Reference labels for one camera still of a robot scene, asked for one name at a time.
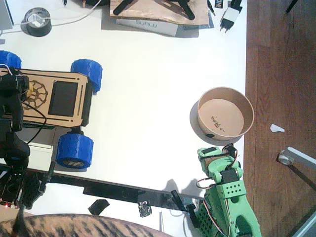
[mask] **black bracket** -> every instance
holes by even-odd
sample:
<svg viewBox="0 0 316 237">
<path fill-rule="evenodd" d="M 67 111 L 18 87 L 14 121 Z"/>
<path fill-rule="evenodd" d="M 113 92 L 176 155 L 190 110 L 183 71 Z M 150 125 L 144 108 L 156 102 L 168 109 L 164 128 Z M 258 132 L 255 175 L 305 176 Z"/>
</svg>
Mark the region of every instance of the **black bracket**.
<svg viewBox="0 0 316 237">
<path fill-rule="evenodd" d="M 196 213 L 194 212 L 194 209 L 196 206 L 194 204 L 187 205 L 187 208 L 184 207 L 183 202 L 181 201 L 181 198 L 176 190 L 171 191 L 172 194 L 172 200 L 177 205 L 180 211 L 188 212 L 190 215 L 190 219 L 192 221 L 192 224 L 195 228 L 200 227 L 200 222 L 198 221 L 198 218 L 196 216 Z"/>
</svg>

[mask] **metal leg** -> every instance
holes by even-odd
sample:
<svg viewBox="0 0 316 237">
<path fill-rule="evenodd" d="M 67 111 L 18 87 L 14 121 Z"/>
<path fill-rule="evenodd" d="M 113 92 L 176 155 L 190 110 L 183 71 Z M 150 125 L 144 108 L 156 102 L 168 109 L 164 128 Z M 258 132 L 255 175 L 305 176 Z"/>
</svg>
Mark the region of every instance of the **metal leg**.
<svg viewBox="0 0 316 237">
<path fill-rule="evenodd" d="M 295 3 L 297 2 L 297 0 L 293 0 L 290 4 L 290 6 L 288 7 L 288 9 L 286 10 L 286 13 L 289 13 L 290 10 L 294 7 Z"/>
</svg>

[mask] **blue wheel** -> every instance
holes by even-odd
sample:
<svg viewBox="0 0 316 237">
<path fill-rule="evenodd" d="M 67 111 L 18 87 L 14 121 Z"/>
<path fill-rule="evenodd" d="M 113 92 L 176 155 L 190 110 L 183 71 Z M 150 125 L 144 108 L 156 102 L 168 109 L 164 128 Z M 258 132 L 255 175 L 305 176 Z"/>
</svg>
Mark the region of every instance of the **blue wheel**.
<svg viewBox="0 0 316 237">
<path fill-rule="evenodd" d="M 92 139 L 80 134 L 65 134 L 59 138 L 56 162 L 73 169 L 91 166 L 93 151 Z"/>
<path fill-rule="evenodd" d="M 90 78 L 94 94 L 101 88 L 102 71 L 102 66 L 99 63 L 89 59 L 78 59 L 71 65 L 72 73 L 81 73 Z"/>
<path fill-rule="evenodd" d="M 21 68 L 21 63 L 21 59 L 14 53 L 0 50 L 0 64 L 6 64 L 8 67 Z"/>
</svg>

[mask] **white cable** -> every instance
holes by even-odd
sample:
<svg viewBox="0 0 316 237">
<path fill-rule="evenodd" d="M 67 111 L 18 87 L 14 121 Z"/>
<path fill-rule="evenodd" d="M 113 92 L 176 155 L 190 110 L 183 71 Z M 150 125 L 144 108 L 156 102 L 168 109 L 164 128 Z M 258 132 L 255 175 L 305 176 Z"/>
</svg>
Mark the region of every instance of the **white cable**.
<svg viewBox="0 0 316 237">
<path fill-rule="evenodd" d="M 228 217 L 229 217 L 229 227 L 228 227 L 228 237 L 229 237 L 229 235 L 231 234 L 232 220 L 231 220 L 231 215 L 230 215 L 229 209 L 228 209 L 228 201 L 227 201 L 227 199 L 225 199 L 225 203 L 226 203 L 226 209 L 227 209 Z"/>
<path fill-rule="evenodd" d="M 1 63 L 0 66 L 5 66 L 8 69 L 8 72 L 10 73 L 10 75 L 13 75 L 8 65 Z"/>
<path fill-rule="evenodd" d="M 211 213 L 209 212 L 208 207 L 207 207 L 207 204 L 206 204 L 206 201 L 205 201 L 205 198 L 203 199 L 203 204 L 204 204 L 204 207 L 205 207 L 205 209 L 206 209 L 206 211 L 207 211 L 207 214 L 208 214 L 209 218 L 211 219 L 211 221 L 213 222 L 214 226 L 218 229 L 218 231 L 219 231 L 222 235 L 226 236 L 226 235 L 224 234 L 224 232 L 221 230 L 221 228 L 219 228 L 219 226 L 216 224 L 214 218 L 212 217 Z"/>
<path fill-rule="evenodd" d="M 32 23 L 32 22 L 36 22 L 36 21 L 39 21 L 39 20 L 71 20 L 71 19 L 76 19 L 76 18 L 85 18 L 87 16 L 89 16 L 93 11 L 94 9 L 100 4 L 102 0 L 99 0 L 92 8 L 91 10 L 87 13 L 87 14 L 83 14 L 83 15 L 80 15 L 80 16 L 73 16 L 73 17 L 66 17 L 66 18 L 52 18 L 52 17 L 43 17 L 41 19 L 37 19 L 37 20 L 33 20 L 33 21 L 27 21 L 27 22 L 22 22 L 22 23 L 18 23 L 18 24 L 14 24 L 15 26 L 19 26 L 19 25 L 27 25 L 29 23 Z"/>
</svg>

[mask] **black wire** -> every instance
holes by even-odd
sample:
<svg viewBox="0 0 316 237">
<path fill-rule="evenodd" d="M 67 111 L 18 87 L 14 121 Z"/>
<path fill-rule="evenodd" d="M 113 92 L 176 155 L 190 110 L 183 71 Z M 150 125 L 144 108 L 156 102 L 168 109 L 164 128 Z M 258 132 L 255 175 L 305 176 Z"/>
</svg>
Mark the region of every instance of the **black wire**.
<svg viewBox="0 0 316 237">
<path fill-rule="evenodd" d="M 42 115 L 43 119 L 45 119 L 44 123 L 43 123 L 42 126 L 39 128 L 38 132 L 34 135 L 34 137 L 31 138 L 30 141 L 28 141 L 27 144 L 30 144 L 30 143 L 37 137 L 37 135 L 40 133 L 40 131 L 45 127 L 45 124 L 46 124 L 46 122 L 47 122 L 47 118 L 45 117 L 45 115 L 44 115 L 41 111 L 39 111 L 38 109 L 34 108 L 33 106 L 28 105 L 28 104 L 25 103 L 25 102 L 22 102 L 22 104 L 24 104 L 24 105 L 30 107 L 31 109 L 35 110 L 35 111 L 38 112 L 40 115 Z"/>
</svg>

